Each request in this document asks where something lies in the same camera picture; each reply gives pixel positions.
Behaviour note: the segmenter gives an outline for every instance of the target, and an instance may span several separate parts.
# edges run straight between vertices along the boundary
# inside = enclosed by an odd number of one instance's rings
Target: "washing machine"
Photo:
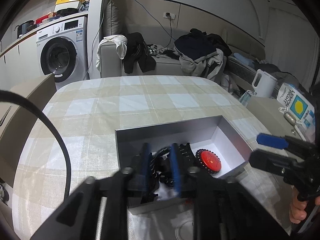
[[[36,34],[40,72],[53,73],[57,90],[72,82],[89,79],[87,17],[50,25]]]

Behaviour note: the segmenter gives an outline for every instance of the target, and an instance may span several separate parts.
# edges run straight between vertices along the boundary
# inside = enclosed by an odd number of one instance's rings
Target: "kettle handle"
[[[258,75],[261,74],[261,77],[262,77],[262,74],[263,74],[263,73],[264,73],[264,71],[262,71],[261,69],[258,69],[258,70],[257,70],[257,73],[256,73],[256,75],[255,75],[255,77],[254,77],[254,79],[253,79],[253,81],[252,81],[252,84],[251,84],[253,88],[257,88],[257,86],[258,86],[259,83],[258,83],[256,86],[254,86],[254,83],[256,82],[256,80],[257,80],[257,78],[258,78]]]

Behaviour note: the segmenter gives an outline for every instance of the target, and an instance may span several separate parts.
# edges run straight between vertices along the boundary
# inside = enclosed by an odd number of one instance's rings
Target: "table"
[[[88,176],[103,178],[118,170],[115,129],[224,115],[252,149],[272,149],[258,146],[257,134],[268,131],[250,111],[219,85],[199,77],[125,76],[75,82],[58,90],[44,113],[68,148],[71,191]],[[286,155],[283,150],[272,150]],[[62,202],[65,168],[58,143],[38,120],[21,154],[13,185],[13,224],[21,239],[29,239]],[[249,164],[238,179],[290,231],[291,188]],[[184,216],[190,217],[190,210]],[[128,221],[129,239],[141,239],[141,234],[155,238],[148,228],[161,227],[155,214],[128,213]],[[173,226],[177,223],[176,218],[170,221]]]

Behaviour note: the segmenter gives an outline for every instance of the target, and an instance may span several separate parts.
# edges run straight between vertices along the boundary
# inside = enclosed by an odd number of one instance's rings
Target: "white kettle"
[[[258,84],[255,86],[254,83],[257,80],[257,77],[260,77]],[[258,69],[256,76],[252,81],[252,87],[254,88],[254,92],[257,93],[255,96],[261,98],[270,98],[277,83],[277,79],[271,76],[269,73]]]

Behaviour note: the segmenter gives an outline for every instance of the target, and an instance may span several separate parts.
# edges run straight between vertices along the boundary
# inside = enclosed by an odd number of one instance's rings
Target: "gray pillow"
[[[110,0],[104,11],[102,22],[103,37],[120,34],[122,31],[122,23],[120,21],[120,13],[117,5]]]

